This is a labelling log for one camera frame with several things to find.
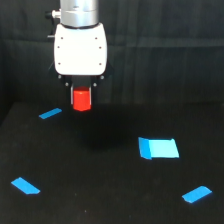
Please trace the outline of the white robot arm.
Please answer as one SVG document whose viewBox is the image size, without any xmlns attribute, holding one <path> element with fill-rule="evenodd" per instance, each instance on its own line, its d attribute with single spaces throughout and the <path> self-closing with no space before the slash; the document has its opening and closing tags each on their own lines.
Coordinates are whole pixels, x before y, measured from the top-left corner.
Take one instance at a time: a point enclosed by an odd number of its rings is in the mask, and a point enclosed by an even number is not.
<svg viewBox="0 0 224 224">
<path fill-rule="evenodd" d="M 87 111 L 92 106 L 92 87 L 108 68 L 107 39 L 99 21 L 98 0 L 60 0 L 60 9 L 46 14 L 59 19 L 54 39 L 51 69 L 70 88 L 74 110 Z"/>
</svg>

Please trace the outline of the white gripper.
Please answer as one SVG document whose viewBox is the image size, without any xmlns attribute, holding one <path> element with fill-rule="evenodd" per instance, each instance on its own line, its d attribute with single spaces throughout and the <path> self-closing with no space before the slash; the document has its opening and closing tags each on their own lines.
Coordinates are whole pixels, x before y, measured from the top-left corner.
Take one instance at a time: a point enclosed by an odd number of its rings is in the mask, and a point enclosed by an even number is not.
<svg viewBox="0 0 224 224">
<path fill-rule="evenodd" d="M 54 59 L 49 73 L 60 77 L 70 87 L 70 103 L 74 103 L 74 87 L 90 87 L 96 77 L 112 72 L 108 62 L 108 45 L 102 23 L 84 29 L 58 24 L 54 34 Z M 92 85 L 91 105 L 97 97 L 97 86 Z"/>
</svg>

